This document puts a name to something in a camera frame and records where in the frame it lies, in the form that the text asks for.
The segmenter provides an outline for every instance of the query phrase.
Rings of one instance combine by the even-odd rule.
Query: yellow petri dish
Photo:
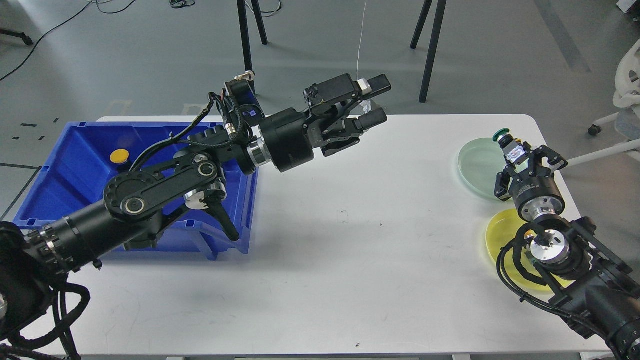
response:
[[[489,226],[486,228],[486,234],[484,236],[486,242],[486,249],[489,252],[489,256],[491,257],[493,263],[495,264],[498,254],[500,254],[500,249],[503,248],[511,239],[513,239],[518,232],[519,228],[525,224],[524,220],[522,220],[518,216],[518,211],[516,209],[509,209],[502,211],[496,214],[491,221],[489,221]],[[538,272],[536,269],[526,261],[527,257],[524,255],[524,250],[522,254],[522,259],[525,261],[522,262],[523,266],[530,273],[537,275]],[[526,280],[518,270],[516,266],[513,264],[513,253],[512,251],[507,253],[507,256],[504,261],[504,268],[507,270],[507,274],[509,277],[517,283],[519,286],[523,288],[527,288],[529,290],[536,290],[542,292],[551,292],[551,288],[548,286],[542,286],[539,284],[535,284],[531,281]],[[573,281],[567,281],[564,279],[560,279],[556,277],[560,285],[568,286]]]

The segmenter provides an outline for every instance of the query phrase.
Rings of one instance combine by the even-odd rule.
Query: white table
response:
[[[109,117],[104,121],[191,121]],[[207,120],[219,121],[218,117]],[[202,256],[110,254],[70,277],[92,301],[81,354],[408,356],[606,350],[521,304],[484,247],[496,213],[457,154],[502,127],[544,143],[526,115],[393,115],[344,152],[260,169],[251,247]],[[570,220],[579,217],[560,175]],[[25,331],[36,336],[51,322]],[[44,348],[60,354],[59,345]]]

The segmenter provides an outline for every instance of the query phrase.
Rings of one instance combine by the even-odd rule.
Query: blue plastic bin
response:
[[[101,200],[104,186],[118,174],[109,160],[114,150],[127,149],[131,160],[135,160],[147,147],[179,133],[187,125],[179,122],[67,124],[13,221],[21,229],[39,228]],[[201,133],[215,125],[200,124],[192,133]],[[146,165],[170,160],[184,146],[163,149]],[[212,217],[192,210],[164,232],[157,248],[132,251],[202,252],[209,260],[215,260],[219,252],[229,248],[247,254],[258,174],[244,175],[235,161],[223,167],[227,177],[227,198],[223,206],[240,234],[238,241],[230,241]],[[173,201],[164,208],[164,213],[183,203],[181,198]]]

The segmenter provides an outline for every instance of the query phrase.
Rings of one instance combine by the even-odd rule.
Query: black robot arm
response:
[[[553,171],[566,166],[565,160],[544,145],[532,150],[508,129],[499,131],[494,141],[507,163],[497,176],[495,194],[503,201],[512,197],[518,214],[527,221],[498,256],[500,279],[522,300],[560,316],[584,338],[594,334],[603,338],[617,359],[640,359],[640,285],[628,276],[632,269],[595,238],[596,225],[590,218],[569,222],[560,217],[564,200]],[[526,161],[527,168],[517,172],[516,166]],[[523,249],[537,275],[522,266]],[[504,263],[510,250],[525,279],[548,285],[554,292],[548,302],[509,278]],[[563,287],[554,276],[574,282]]]
[[[365,131],[387,119],[382,109],[349,118],[358,103],[390,90],[385,75],[352,81],[345,74],[314,84],[304,91],[306,111],[287,109],[270,117],[264,116],[251,91],[252,76],[247,72],[225,83],[221,94],[209,94],[209,105],[189,127],[140,154],[129,171],[108,182],[102,200],[27,236],[12,223],[0,223],[0,341],[35,349],[60,338],[71,358],[78,358],[69,326],[86,307],[89,293],[67,283],[69,272],[89,263],[100,268],[99,258],[121,245],[154,246],[190,209],[213,216],[236,241],[237,229],[221,205],[227,196],[224,163],[235,160],[245,174],[252,174],[272,161],[284,172],[313,159],[316,147],[329,156],[358,143]],[[213,106],[224,125],[184,138]],[[256,126],[261,136],[253,135]],[[172,160],[144,167],[159,150],[177,143],[187,146]],[[164,214],[163,208],[179,197],[184,205]],[[68,292],[82,297],[69,313],[64,305]],[[40,339],[22,338],[20,330],[51,306],[56,328]]]

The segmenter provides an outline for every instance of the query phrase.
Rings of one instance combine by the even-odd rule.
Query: cable on floor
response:
[[[33,48],[31,49],[31,52],[27,55],[27,57],[22,61],[22,63],[20,65],[18,65],[18,67],[16,67],[15,69],[13,69],[9,74],[3,76],[2,78],[0,78],[0,81],[8,78],[9,76],[11,76],[14,72],[18,71],[23,65],[24,63],[27,62],[27,60],[29,60],[29,58],[31,57],[31,55],[33,54],[34,51],[36,51],[36,48],[38,47],[38,44],[42,41],[42,39],[44,39],[44,37],[46,37],[49,33],[51,33],[52,31],[54,31],[55,29],[58,29],[60,26],[68,23],[69,21],[75,19],[76,16],[80,15],[80,13],[82,13],[83,11],[85,11],[91,4],[96,4],[97,3],[92,3],[89,2],[84,8],[82,8],[82,10],[80,10],[77,14],[71,16],[68,20],[66,20],[65,22],[63,22],[62,24],[56,26],[55,28],[47,31],[44,35],[42,35],[38,41],[36,42],[36,44],[33,46]]]
[[[244,2],[244,4],[246,5],[246,7],[249,8],[249,10],[251,10],[252,13],[255,13],[255,11],[253,10],[253,8],[251,7],[251,5],[249,5],[249,3],[247,3],[246,1]],[[282,10],[282,0],[278,0],[278,8],[276,10],[272,10],[272,11],[268,11],[268,12],[263,12],[262,10],[260,11],[260,14],[267,14],[267,15],[262,15],[262,17],[272,17],[275,14],[277,14],[280,10]]]
[[[169,0],[169,5],[174,9],[188,8],[189,6],[196,5],[196,0]]]

